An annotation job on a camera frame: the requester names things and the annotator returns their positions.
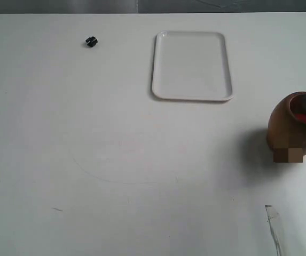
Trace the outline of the brown wooden mortar bowl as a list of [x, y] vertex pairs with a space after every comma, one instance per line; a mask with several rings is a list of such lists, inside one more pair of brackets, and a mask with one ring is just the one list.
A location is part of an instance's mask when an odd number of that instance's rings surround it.
[[306, 114], [306, 92], [294, 92], [274, 108], [268, 122], [266, 140], [275, 163], [302, 163], [306, 156], [306, 125], [295, 114]]

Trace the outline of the white plastic tray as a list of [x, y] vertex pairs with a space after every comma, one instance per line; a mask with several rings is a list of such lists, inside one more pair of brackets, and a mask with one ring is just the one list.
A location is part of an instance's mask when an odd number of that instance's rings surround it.
[[159, 32], [151, 90], [161, 100], [231, 100], [233, 87], [225, 37], [209, 31]]

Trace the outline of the small black plastic clip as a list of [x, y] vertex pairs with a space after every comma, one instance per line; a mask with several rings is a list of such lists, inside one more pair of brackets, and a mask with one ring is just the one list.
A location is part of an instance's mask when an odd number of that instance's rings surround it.
[[85, 44], [87, 47], [94, 47], [98, 44], [98, 39], [94, 36], [91, 36], [85, 40]]

